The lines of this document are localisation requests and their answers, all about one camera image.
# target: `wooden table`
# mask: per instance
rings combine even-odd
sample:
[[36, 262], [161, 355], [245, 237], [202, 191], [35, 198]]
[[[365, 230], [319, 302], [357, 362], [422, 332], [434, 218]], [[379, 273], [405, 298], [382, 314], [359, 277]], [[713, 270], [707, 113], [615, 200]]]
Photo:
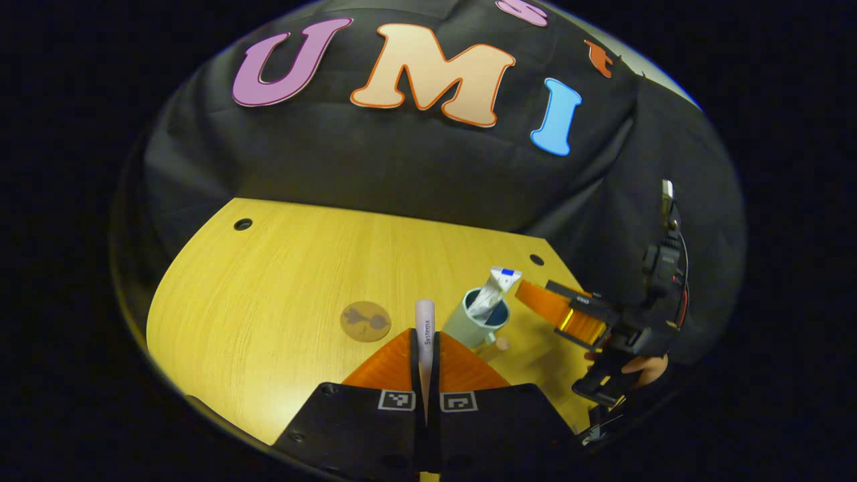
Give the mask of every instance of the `wooden table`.
[[[253, 223], [238, 231], [242, 219]], [[580, 288], [541, 238], [237, 198], [170, 265], [152, 301], [147, 345], [186, 395], [273, 444], [319, 383], [342, 382], [413, 327], [415, 301], [434, 300], [441, 329], [492, 266], [519, 269], [538, 285]], [[391, 317], [381, 340], [353, 340], [340, 327], [343, 309], [363, 300]], [[575, 432], [584, 429], [594, 405], [571, 391], [585, 373], [584, 349], [511, 293], [506, 300], [512, 315], [498, 335], [512, 347], [490, 364], [509, 383], [536, 383]]]

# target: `round coaster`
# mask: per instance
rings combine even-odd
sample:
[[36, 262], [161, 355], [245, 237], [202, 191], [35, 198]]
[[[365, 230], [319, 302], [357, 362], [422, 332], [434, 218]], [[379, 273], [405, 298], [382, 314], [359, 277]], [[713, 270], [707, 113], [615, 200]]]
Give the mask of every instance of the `round coaster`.
[[371, 301], [349, 304], [339, 316], [343, 331], [357, 341], [377, 341], [390, 331], [390, 315]]

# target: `blue letter i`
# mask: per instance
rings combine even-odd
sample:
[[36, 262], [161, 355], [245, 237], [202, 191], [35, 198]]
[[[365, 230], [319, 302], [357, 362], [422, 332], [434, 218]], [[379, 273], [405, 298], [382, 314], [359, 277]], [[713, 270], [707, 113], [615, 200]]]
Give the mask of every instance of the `blue letter i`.
[[538, 147], [556, 155], [568, 155], [572, 149], [568, 146], [568, 131], [572, 128], [574, 108], [583, 99], [580, 94], [556, 79], [547, 78], [544, 85], [550, 91], [548, 109], [539, 130], [530, 133], [530, 139]]

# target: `letter m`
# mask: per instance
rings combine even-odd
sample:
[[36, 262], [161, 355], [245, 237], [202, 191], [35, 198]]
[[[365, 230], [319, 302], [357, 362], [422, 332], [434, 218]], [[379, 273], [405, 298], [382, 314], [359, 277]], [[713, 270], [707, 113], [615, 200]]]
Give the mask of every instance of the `letter m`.
[[506, 68], [515, 57], [491, 45], [477, 44], [446, 60], [434, 32], [426, 27], [390, 23], [378, 27], [385, 38], [381, 54], [366, 86], [351, 93], [351, 102], [363, 107], [391, 109], [405, 102], [397, 89], [407, 72], [417, 108], [424, 111], [455, 84], [455, 97], [441, 110], [459, 122], [491, 127], [497, 123], [494, 101]]

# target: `human hand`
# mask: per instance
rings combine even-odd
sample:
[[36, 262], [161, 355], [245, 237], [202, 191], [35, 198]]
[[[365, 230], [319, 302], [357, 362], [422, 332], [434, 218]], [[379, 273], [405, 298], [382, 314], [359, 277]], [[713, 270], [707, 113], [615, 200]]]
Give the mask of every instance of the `human hand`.
[[[594, 362], [598, 359], [600, 353], [596, 352], [586, 352], [584, 353], [584, 358], [587, 360]], [[663, 357], [636, 357], [635, 359], [629, 361], [622, 367], [622, 373], [633, 373], [635, 371], [642, 371], [640, 373], [640, 378], [634, 383], [632, 389], [638, 389], [639, 387], [644, 387], [649, 383], [653, 383], [655, 380], [663, 375], [663, 372], [667, 369], [667, 364], [669, 363], [669, 355], [665, 354]], [[592, 365], [586, 367], [586, 371], [589, 371], [592, 368]]]

